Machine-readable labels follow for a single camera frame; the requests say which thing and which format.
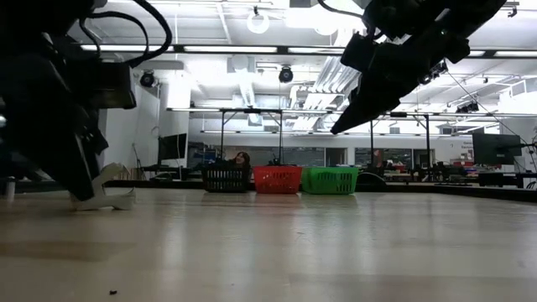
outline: white bracket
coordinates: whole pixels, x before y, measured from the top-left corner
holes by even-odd
[[[127,168],[122,164],[109,164],[102,168],[101,174],[93,181],[93,192],[95,196],[90,200],[80,201],[73,195],[70,196],[73,210],[89,211],[99,210],[104,207],[113,207],[115,210],[131,210],[133,202],[136,200],[136,192],[134,189],[123,195],[106,195],[103,185],[112,180],[116,175],[128,172]]]

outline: woman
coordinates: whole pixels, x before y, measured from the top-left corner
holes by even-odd
[[[238,168],[250,167],[250,155],[246,152],[239,152],[231,162]]]

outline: dark hair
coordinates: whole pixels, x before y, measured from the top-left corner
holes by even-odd
[[[244,166],[249,167],[249,166],[250,166],[250,155],[248,155],[246,152],[239,152],[239,153],[237,153],[237,155],[235,156],[235,159],[236,159],[239,155],[242,155],[242,157],[244,158]]]

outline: monitor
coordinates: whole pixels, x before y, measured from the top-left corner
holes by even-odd
[[[520,136],[474,133],[474,164],[514,164],[515,156],[522,156]]]
[[[186,133],[159,138],[159,162],[165,159],[184,159]]]

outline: plastic basket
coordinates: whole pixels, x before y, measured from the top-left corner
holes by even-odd
[[[301,167],[255,167],[255,190],[263,194],[296,194],[300,188]]]
[[[310,194],[352,194],[357,177],[357,168],[305,168],[302,189]]]
[[[202,176],[203,189],[207,192],[246,192],[250,184],[250,168],[214,165],[203,169]]]

